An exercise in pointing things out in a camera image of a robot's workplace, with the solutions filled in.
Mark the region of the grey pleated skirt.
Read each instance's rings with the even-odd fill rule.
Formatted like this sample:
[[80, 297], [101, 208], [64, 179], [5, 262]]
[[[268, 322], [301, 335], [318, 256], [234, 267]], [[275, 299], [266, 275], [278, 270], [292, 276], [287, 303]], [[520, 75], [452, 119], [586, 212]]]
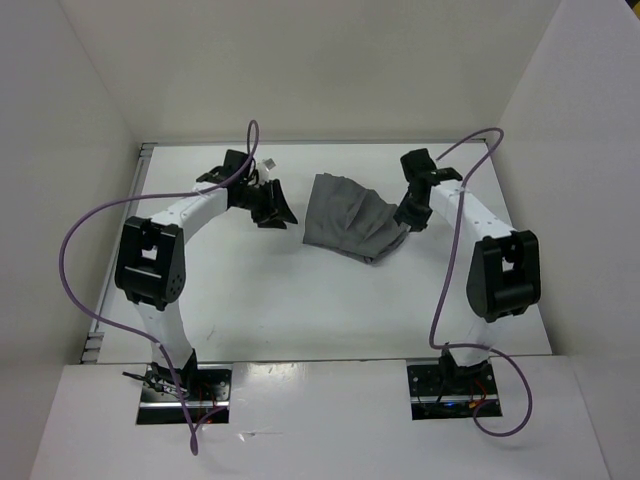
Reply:
[[352, 179], [318, 174], [307, 206], [303, 243], [375, 265], [409, 234], [394, 220], [396, 210], [395, 204]]

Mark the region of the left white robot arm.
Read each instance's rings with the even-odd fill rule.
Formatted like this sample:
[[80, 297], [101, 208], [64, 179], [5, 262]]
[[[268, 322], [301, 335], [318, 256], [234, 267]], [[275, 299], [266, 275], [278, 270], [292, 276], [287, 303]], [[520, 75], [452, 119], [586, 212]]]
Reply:
[[195, 349], [187, 339], [179, 308], [186, 286], [185, 246], [214, 218], [231, 208], [250, 212], [260, 228], [285, 229], [297, 219], [271, 159], [255, 161], [229, 150], [222, 165], [200, 175], [188, 196], [150, 217], [131, 216], [121, 234], [115, 284], [140, 315], [151, 336], [152, 373], [176, 399], [192, 397], [202, 383]]

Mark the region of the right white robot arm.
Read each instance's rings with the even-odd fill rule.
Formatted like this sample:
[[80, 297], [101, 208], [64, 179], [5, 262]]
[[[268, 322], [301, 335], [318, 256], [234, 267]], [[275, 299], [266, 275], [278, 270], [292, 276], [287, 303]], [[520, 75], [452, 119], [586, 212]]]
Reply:
[[[438, 369], [438, 380], [450, 393], [473, 381], [473, 369], [485, 363], [505, 317], [519, 316], [539, 302], [539, 240], [530, 230], [517, 230], [500, 220], [468, 189], [466, 178], [452, 167], [440, 168], [426, 149], [400, 159], [408, 189], [394, 215], [410, 232], [427, 228], [439, 215], [453, 229], [443, 287], [429, 331], [429, 345], [450, 358]], [[452, 285], [458, 253], [468, 250], [465, 283], [466, 333], [459, 340], [436, 342], [436, 331]]]

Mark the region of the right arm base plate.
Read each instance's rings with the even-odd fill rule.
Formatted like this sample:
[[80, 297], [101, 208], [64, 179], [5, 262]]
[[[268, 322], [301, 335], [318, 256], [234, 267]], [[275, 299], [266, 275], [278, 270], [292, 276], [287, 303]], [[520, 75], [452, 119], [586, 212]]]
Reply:
[[414, 421], [501, 417], [498, 389], [488, 360], [459, 367], [450, 353], [406, 365]]

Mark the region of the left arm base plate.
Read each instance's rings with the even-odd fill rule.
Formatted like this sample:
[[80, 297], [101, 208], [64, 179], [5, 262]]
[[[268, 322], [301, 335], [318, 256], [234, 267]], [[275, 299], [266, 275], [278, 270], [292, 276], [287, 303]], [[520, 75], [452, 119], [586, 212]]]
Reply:
[[[176, 388], [166, 380], [156, 379], [147, 367], [145, 375], [123, 373], [142, 383], [137, 425], [185, 424]], [[227, 424], [232, 386], [230, 364], [200, 364], [197, 385], [189, 392], [183, 391], [186, 407], [194, 424]]]

